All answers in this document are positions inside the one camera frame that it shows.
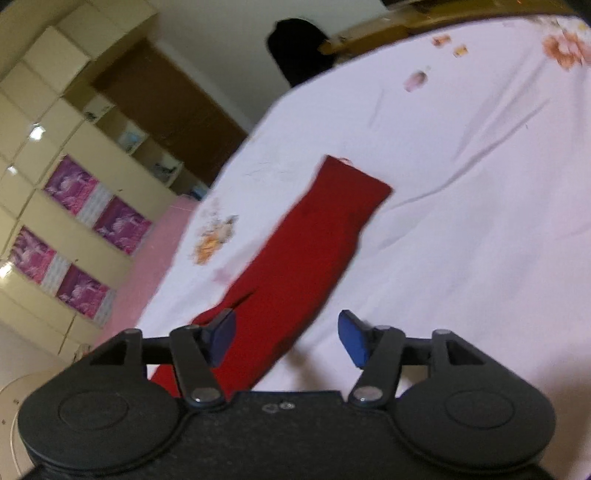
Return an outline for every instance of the shelf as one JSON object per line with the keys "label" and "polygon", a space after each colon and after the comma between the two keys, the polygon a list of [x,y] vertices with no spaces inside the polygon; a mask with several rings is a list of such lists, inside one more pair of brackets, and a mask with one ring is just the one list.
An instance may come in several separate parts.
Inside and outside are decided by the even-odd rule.
{"label": "shelf", "polygon": [[125,153],[133,155],[148,138],[148,134],[116,108],[103,115],[96,126],[117,143]]}
{"label": "shelf", "polygon": [[197,200],[202,200],[209,191],[209,187],[186,168],[180,172],[170,189],[177,195],[189,195]]}
{"label": "shelf", "polygon": [[143,142],[133,156],[165,187],[170,187],[183,171],[183,162],[174,158],[152,138]]}
{"label": "shelf", "polygon": [[91,124],[97,123],[115,107],[113,102],[84,81],[73,85],[66,92],[66,99]]}

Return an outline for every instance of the cabinet door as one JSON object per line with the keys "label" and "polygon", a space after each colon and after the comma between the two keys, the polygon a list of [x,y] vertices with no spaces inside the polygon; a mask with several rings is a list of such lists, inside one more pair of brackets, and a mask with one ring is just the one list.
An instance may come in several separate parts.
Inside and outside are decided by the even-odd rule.
{"label": "cabinet door", "polygon": [[95,88],[208,184],[246,137],[207,94],[148,43],[107,69]]}
{"label": "cabinet door", "polygon": [[164,143],[164,148],[211,185],[243,140],[244,133],[226,121],[223,113],[200,111]]}
{"label": "cabinet door", "polygon": [[209,98],[147,42],[100,75],[95,88],[158,142],[181,130],[198,111],[213,108]]}

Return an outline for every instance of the red cloth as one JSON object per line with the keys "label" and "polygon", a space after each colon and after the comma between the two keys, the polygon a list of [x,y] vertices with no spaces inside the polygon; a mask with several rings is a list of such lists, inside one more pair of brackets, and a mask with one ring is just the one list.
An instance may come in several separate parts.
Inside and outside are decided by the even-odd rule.
{"label": "red cloth", "polygon": [[[385,183],[326,157],[310,190],[223,300],[193,320],[206,325],[239,304],[236,336],[213,370],[228,397],[251,388],[308,327],[353,258],[361,229],[391,192]],[[171,366],[158,367],[152,380],[178,395]]]}

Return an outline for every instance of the metal bolt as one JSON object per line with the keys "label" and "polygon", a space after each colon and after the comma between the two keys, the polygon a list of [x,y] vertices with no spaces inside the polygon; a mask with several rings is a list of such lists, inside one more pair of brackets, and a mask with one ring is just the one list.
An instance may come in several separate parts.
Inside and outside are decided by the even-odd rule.
{"label": "metal bolt", "polygon": [[279,405],[276,403],[268,403],[262,406],[262,410],[265,413],[277,413],[279,411]]}
{"label": "metal bolt", "polygon": [[199,403],[209,403],[217,400],[221,396],[222,394],[220,391],[213,387],[196,388],[193,390],[193,393],[191,393],[191,398]]}
{"label": "metal bolt", "polygon": [[378,387],[367,385],[366,387],[356,388],[353,392],[353,396],[360,402],[369,402],[379,400],[384,396],[384,392]]}

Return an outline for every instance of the bed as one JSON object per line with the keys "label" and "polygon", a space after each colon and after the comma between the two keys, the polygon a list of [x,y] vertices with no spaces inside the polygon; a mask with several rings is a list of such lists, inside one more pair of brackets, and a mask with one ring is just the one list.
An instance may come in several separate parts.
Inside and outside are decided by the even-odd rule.
{"label": "bed", "polygon": [[[156,226],[99,342],[132,326],[164,336],[215,306],[325,155],[346,158],[395,193],[314,323],[256,388],[347,394],[359,371],[337,335],[342,309],[408,336],[448,328],[551,399],[557,430],[543,465],[584,480],[590,64],[591,30],[578,18],[495,18],[377,49],[291,90],[209,195],[178,200]],[[230,218],[231,239],[196,264],[207,229]]]}

